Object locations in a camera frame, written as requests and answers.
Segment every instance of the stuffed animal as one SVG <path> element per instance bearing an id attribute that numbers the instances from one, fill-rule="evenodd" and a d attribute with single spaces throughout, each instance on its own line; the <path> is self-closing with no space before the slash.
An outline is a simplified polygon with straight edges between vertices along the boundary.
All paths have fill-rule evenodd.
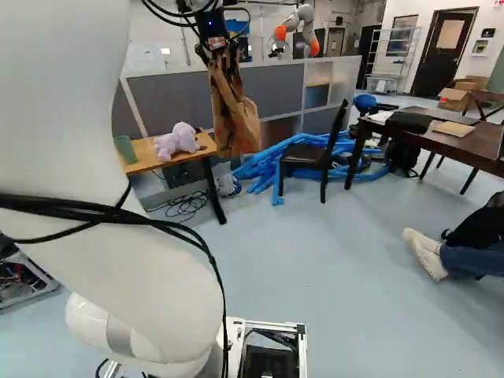
<path id="1" fill-rule="evenodd" d="M 161 161 L 171 161 L 172 155 L 177 151 L 185 151 L 193 154 L 199 150 L 196 142 L 196 131 L 185 122 L 179 122 L 173 126 L 169 134 L 162 135 L 154 140 L 157 157 Z"/>

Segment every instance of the door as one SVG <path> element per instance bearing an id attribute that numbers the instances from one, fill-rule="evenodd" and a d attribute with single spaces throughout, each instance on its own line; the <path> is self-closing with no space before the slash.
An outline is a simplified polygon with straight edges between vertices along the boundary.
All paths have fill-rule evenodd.
<path id="1" fill-rule="evenodd" d="M 343 40 L 345 38 L 345 28 L 329 28 L 328 35 L 328 57 L 341 57 L 343 52 Z"/>
<path id="2" fill-rule="evenodd" d="M 455 77 L 473 18 L 456 10 L 436 12 L 413 82 L 416 96 L 437 96 Z"/>
<path id="3" fill-rule="evenodd" d="M 371 45 L 372 38 L 380 38 L 380 33 L 373 33 L 375 30 L 381 29 L 381 25 L 364 26 L 361 30 L 361 38 L 359 39 L 358 55 L 362 56 L 359 76 L 357 78 L 357 89 L 365 89 L 365 75 L 372 72 L 372 65 L 376 58 L 376 48 L 378 43 Z"/>

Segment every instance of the green cup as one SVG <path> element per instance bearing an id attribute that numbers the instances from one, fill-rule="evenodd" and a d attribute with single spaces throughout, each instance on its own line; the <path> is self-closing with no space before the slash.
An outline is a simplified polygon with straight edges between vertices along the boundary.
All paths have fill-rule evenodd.
<path id="1" fill-rule="evenodd" d="M 138 162 L 139 159 L 136 157 L 132 140 L 128 135 L 116 136 L 114 137 L 113 142 L 119 153 L 123 156 L 126 164 L 135 164 Z"/>

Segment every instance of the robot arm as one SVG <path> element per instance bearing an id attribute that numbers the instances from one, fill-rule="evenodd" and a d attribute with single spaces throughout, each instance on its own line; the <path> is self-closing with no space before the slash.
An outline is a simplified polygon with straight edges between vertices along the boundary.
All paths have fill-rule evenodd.
<path id="1" fill-rule="evenodd" d="M 303 4 L 297 8 L 281 25 L 277 26 L 270 40 L 276 44 L 276 48 L 272 49 L 269 57 L 279 56 L 286 45 L 287 33 L 295 32 L 298 29 L 301 21 L 304 21 L 302 26 L 302 36 L 306 42 L 304 56 L 315 57 L 321 50 L 318 39 L 313 31 L 313 14 L 314 9 L 311 4 Z"/>
<path id="2" fill-rule="evenodd" d="M 128 3 L 28 0 L 0 12 L 9 30 L 2 33 L 9 54 L 0 57 L 0 195 L 113 206 L 124 193 L 110 108 L 128 44 Z M 122 208 L 146 216 L 133 191 Z M 0 229 L 14 239 L 81 224 L 0 205 Z M 20 247 L 78 293 L 67 305 L 71 332 L 107 357 L 158 377 L 195 376 L 208 360 L 224 303 L 192 246 L 150 227 L 100 224 Z"/>

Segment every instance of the white sneaker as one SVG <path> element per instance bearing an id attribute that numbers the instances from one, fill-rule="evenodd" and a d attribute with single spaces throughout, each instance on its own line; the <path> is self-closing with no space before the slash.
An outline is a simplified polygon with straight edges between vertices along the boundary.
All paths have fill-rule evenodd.
<path id="1" fill-rule="evenodd" d="M 438 283 L 448 277 L 448 271 L 444 268 L 439 255 L 424 248 L 416 240 L 413 241 L 413 248 L 417 255 L 417 260 L 422 264 L 429 276 Z"/>
<path id="2" fill-rule="evenodd" d="M 433 239 L 428 238 L 421 232 L 417 230 L 413 230 L 412 228 L 405 228 L 402 230 L 402 238 L 414 249 L 413 241 L 421 244 L 423 248 L 432 252 L 433 254 L 437 254 L 439 256 L 439 248 L 441 248 L 442 244 L 440 242 L 436 242 Z"/>

